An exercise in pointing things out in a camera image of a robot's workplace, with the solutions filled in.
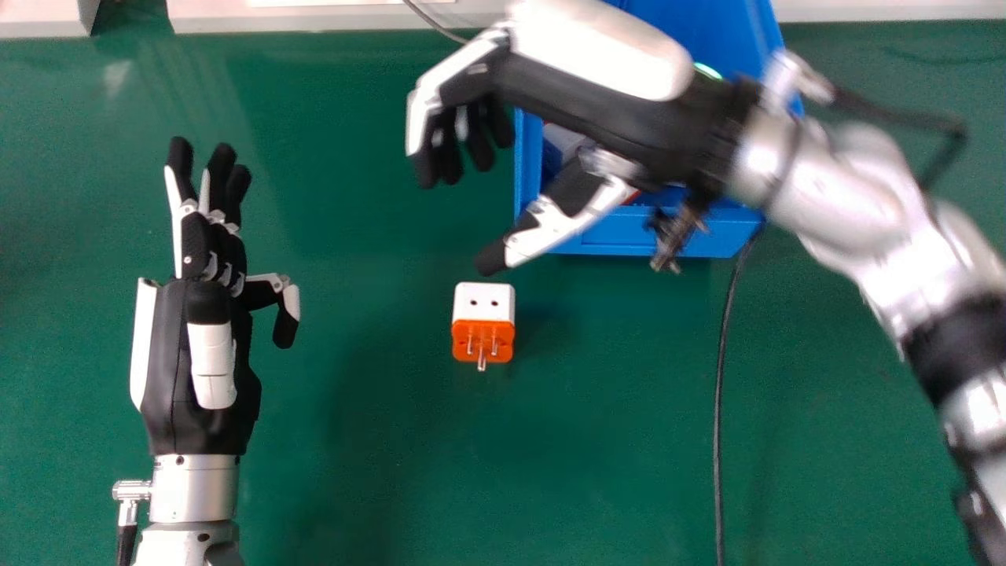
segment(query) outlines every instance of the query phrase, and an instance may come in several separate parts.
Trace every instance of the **green table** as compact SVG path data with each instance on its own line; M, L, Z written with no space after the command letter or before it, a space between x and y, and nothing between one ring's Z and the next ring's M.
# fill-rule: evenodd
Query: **green table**
M549 255L500 276L519 344L450 356L453 288L511 219L512 168L415 188L404 95L429 31L176 37L113 4L87 40L0 43L0 564L110 564L121 478L148 478L128 368L135 280L171 250L170 136L256 181L250 269L303 290L260 332L242 460L249 565L711 564L712 370L730 261ZM1004 243L1002 23L791 26L880 101L956 110L936 187ZM913 163L936 147L901 135ZM968 564L933 411L848 281L770 231L737 298L724 407L730 564ZM259 319L272 324L272 314Z

